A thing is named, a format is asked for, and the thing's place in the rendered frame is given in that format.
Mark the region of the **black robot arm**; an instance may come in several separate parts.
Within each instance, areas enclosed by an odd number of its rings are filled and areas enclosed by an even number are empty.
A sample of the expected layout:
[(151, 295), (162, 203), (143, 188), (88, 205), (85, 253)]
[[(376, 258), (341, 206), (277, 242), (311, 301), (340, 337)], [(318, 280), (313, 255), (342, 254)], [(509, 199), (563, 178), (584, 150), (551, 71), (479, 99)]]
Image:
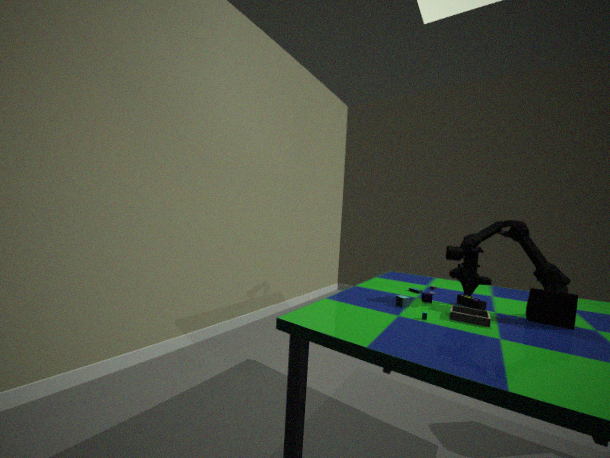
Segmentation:
[[(502, 227), (510, 227), (510, 230), (504, 231)], [(494, 224), (476, 234), (466, 235), (460, 247), (447, 246), (446, 259), (459, 261), (463, 259), (466, 262), (478, 263), (479, 252), (484, 253), (484, 250), (478, 244), (494, 236), (496, 233), (520, 243), (523, 247), (522, 249), (536, 267), (533, 274), (537, 278), (537, 282), (542, 283), (545, 290), (568, 293), (567, 285), (570, 284), (570, 279), (565, 274), (563, 275), (556, 265), (550, 264), (545, 259), (545, 256), (529, 237), (529, 228), (523, 221), (495, 221)], [(469, 276), (470, 270), (467, 265), (462, 267), (461, 264), (458, 264), (458, 267), (451, 270), (450, 274), (453, 279), (461, 279), (462, 277)]]

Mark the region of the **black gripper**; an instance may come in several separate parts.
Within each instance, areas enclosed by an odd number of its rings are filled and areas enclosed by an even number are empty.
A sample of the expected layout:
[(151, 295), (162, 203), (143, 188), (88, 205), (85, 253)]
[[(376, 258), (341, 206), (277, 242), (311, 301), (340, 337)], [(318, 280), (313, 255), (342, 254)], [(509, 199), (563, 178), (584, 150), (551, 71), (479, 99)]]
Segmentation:
[(468, 266), (470, 274), (457, 280), (461, 282), (465, 296), (471, 297), (479, 285), (491, 285), (490, 278), (479, 276), (477, 273), (477, 267), (480, 267), (478, 263), (463, 261), (462, 266), (464, 267), (464, 265)]

